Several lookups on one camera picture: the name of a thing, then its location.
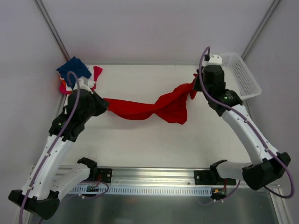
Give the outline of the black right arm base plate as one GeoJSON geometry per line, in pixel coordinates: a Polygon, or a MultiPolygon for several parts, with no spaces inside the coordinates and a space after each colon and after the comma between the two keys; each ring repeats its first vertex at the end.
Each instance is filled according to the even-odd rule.
{"type": "Polygon", "coordinates": [[[235,179],[221,178],[217,172],[212,170],[194,170],[194,181],[196,185],[228,185],[235,186],[235,179]]]}

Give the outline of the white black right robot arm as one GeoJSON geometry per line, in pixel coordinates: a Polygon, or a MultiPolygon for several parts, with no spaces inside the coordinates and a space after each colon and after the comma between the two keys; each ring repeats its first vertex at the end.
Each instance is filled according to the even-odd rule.
{"type": "Polygon", "coordinates": [[[204,94],[210,108],[231,127],[250,158],[250,163],[228,160],[213,163],[210,181],[218,185],[225,179],[241,180],[252,190],[259,190],[289,174],[289,154],[280,153],[258,130],[238,94],[226,88],[222,67],[207,65],[197,72],[193,89],[204,94]]]}

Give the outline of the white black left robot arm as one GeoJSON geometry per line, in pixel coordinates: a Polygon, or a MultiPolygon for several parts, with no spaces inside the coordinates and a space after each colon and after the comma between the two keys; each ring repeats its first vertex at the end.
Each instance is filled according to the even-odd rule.
{"type": "Polygon", "coordinates": [[[94,90],[74,90],[67,99],[63,111],[52,121],[45,149],[30,177],[20,189],[12,190],[9,201],[23,211],[33,213],[43,220],[50,219],[62,199],[83,181],[93,182],[98,176],[97,162],[81,158],[71,171],[59,179],[55,175],[61,161],[83,132],[86,122],[108,109],[109,103],[94,90]]]}

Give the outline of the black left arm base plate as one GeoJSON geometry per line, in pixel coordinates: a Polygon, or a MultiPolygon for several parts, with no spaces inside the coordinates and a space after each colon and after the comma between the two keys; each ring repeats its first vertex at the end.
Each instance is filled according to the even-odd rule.
{"type": "Polygon", "coordinates": [[[113,170],[111,168],[97,168],[96,180],[104,183],[111,183],[113,170]]]}

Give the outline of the red t shirt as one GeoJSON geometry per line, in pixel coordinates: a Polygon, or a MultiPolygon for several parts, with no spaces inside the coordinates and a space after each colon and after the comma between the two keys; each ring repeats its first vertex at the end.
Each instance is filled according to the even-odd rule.
{"type": "Polygon", "coordinates": [[[155,114],[168,123],[183,125],[188,118],[187,98],[194,99],[197,92],[193,90],[195,80],[181,84],[172,92],[158,98],[154,104],[146,104],[121,99],[105,98],[108,110],[128,120],[146,120],[155,114]]]}

